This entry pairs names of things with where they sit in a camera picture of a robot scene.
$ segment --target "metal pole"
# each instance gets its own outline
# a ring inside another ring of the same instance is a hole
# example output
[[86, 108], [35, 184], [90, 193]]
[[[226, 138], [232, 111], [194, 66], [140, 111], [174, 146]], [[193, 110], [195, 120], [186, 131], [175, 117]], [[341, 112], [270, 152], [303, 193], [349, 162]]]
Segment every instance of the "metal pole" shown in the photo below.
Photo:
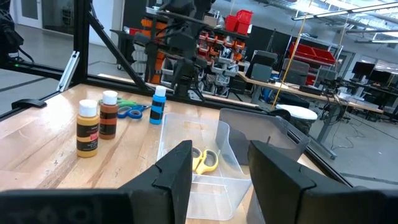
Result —
[[80, 60], [73, 74], [72, 82], [77, 84], [87, 80], [90, 0], [75, 0], [74, 7], [73, 50], [80, 53]]

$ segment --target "paint bottle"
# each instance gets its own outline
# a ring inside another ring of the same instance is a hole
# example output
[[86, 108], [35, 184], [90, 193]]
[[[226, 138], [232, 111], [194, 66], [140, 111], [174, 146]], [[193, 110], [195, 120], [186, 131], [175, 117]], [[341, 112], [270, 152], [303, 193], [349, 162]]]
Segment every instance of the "paint bottle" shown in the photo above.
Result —
[[97, 102], [81, 100], [76, 122], [77, 156], [92, 157], [97, 155], [99, 122]]
[[149, 122], [151, 124], [162, 123], [164, 105], [166, 104], [166, 87], [157, 86], [152, 99]]
[[116, 135], [119, 109], [117, 102], [117, 92], [108, 90], [102, 93], [102, 104], [99, 109], [99, 137], [101, 139], [113, 139]]

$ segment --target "red storage bin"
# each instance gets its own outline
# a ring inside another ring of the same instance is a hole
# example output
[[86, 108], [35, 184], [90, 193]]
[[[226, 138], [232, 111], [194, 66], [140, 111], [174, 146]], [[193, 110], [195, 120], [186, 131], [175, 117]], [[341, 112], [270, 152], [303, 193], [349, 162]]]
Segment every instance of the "red storage bin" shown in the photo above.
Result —
[[[293, 42], [293, 44], [290, 45], [290, 47], [289, 47], [290, 55], [292, 55], [292, 53], [293, 53], [295, 44], [296, 44], [296, 42]], [[295, 55], [300, 56], [300, 57], [309, 58], [309, 59], [314, 59], [317, 56], [315, 54], [315, 52], [313, 51], [312, 47], [309, 47], [309, 46], [303, 45], [303, 44], [298, 44]]]
[[238, 24], [236, 25], [236, 28], [235, 28], [235, 32], [237, 32], [239, 34], [247, 35], [249, 26], [250, 26], [250, 23], [246, 24], [246, 23], [238, 21]]
[[313, 76], [313, 75], [307, 75], [307, 79], [306, 79], [306, 81], [305, 81], [305, 84], [306, 85], [313, 85], [314, 83], [315, 83], [315, 79], [316, 79], [317, 77], [316, 76]]
[[313, 51], [315, 52], [315, 55], [316, 55], [316, 57], [314, 58], [315, 60], [329, 63], [329, 64], [336, 63], [336, 59], [329, 51], [317, 49], [315, 47], [313, 48]]
[[236, 13], [236, 17], [238, 18], [238, 21], [242, 22], [244, 24], [250, 24], [252, 16], [253, 16], [253, 12], [243, 10], [243, 9], [239, 10], [238, 13]]
[[142, 32], [142, 30], [136, 29], [136, 28], [128, 28], [128, 31], [129, 31], [130, 35], [134, 35], [134, 34], [136, 34], [138, 32]]
[[236, 16], [229, 15], [225, 19], [225, 29], [234, 32], [238, 18]]

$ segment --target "brown paint bottle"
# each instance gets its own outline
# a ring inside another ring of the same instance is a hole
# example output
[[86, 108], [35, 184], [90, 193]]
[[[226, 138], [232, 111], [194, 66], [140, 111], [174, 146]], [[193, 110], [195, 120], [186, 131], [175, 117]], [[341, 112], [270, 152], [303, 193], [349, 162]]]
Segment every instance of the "brown paint bottle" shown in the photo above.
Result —
[[98, 113], [97, 102], [81, 100], [76, 126], [77, 156], [92, 157], [97, 155], [98, 147]]
[[118, 122], [118, 93], [107, 90], [103, 92], [102, 96], [102, 104], [99, 109], [99, 137], [113, 139], [116, 135], [116, 123]]

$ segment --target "workbench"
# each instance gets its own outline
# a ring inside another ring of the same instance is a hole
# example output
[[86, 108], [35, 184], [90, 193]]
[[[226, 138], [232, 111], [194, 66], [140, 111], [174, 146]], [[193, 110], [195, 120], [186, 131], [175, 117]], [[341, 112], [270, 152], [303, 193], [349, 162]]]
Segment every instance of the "workbench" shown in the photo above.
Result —
[[[76, 156], [79, 101], [99, 100], [103, 91], [79, 84], [47, 100], [45, 108], [29, 108], [0, 123], [0, 189], [118, 188], [149, 168], [156, 161], [162, 129], [162, 125], [149, 123], [149, 111], [141, 120], [119, 119], [116, 137], [100, 139], [95, 157]], [[118, 93], [127, 100], [152, 102], [148, 96]], [[218, 119], [220, 113], [169, 100], [165, 113], [171, 112], [206, 119]], [[321, 173], [305, 155], [298, 162]], [[187, 223], [246, 223], [251, 195], [252, 187], [227, 222]]]
[[[246, 77], [243, 72], [238, 72], [238, 74], [245, 82], [255, 84], [256, 86], [263, 86], [265, 88], [270, 88], [272, 90], [278, 90], [280, 88], [280, 86], [281, 86], [281, 83], [266, 83], [266, 82], [260, 82], [260, 81], [257, 81], [257, 80], [252, 80], [252, 79]], [[314, 95], [314, 94], [311, 94], [311, 93], [306, 93], [306, 92], [300, 91], [298, 85], [294, 85], [294, 84], [291, 84], [291, 83], [282, 84], [282, 88], [280, 89], [280, 91], [281, 92], [290, 93], [290, 94], [293, 94], [293, 95], [308, 97], [308, 98], [311, 98], [311, 99], [314, 99], [314, 100], [318, 100], [318, 101], [324, 101], [324, 102], [330, 102], [330, 103], [338, 103], [338, 104], [341, 104], [343, 106], [350, 106], [352, 108], [357, 108], [357, 109], [362, 109], [362, 110], [367, 110], [367, 111], [372, 111], [372, 112], [375, 112], [375, 113], [383, 114], [383, 110], [380, 110], [380, 109], [377, 109], [377, 108], [373, 108], [373, 107], [370, 107], [370, 106], [366, 106], [366, 103], [358, 104], [358, 103], [353, 103], [353, 102], [350, 102], [350, 101], [341, 100], [341, 99], [338, 98], [338, 96], [336, 96], [336, 97], [326, 97], [326, 96], [323, 96], [323, 95]], [[337, 117], [338, 114], [336, 114], [336, 113], [338, 112], [338, 110], [333, 110], [333, 112], [335, 112], [335, 113], [332, 113], [330, 116], [331, 117]], [[323, 124], [323, 127], [322, 127], [322, 129], [321, 129], [321, 131], [320, 131], [320, 133], [319, 133], [319, 135], [317, 137], [317, 142], [318, 143], [323, 144], [325, 142], [326, 138], [329, 135], [331, 127], [332, 127], [332, 125]], [[331, 155], [330, 157], [332, 159], [334, 159], [337, 156], [333, 151], [328, 150], [328, 149], [326, 149], [326, 150], [327, 150], [328, 153], [330, 153], [330, 155]]]

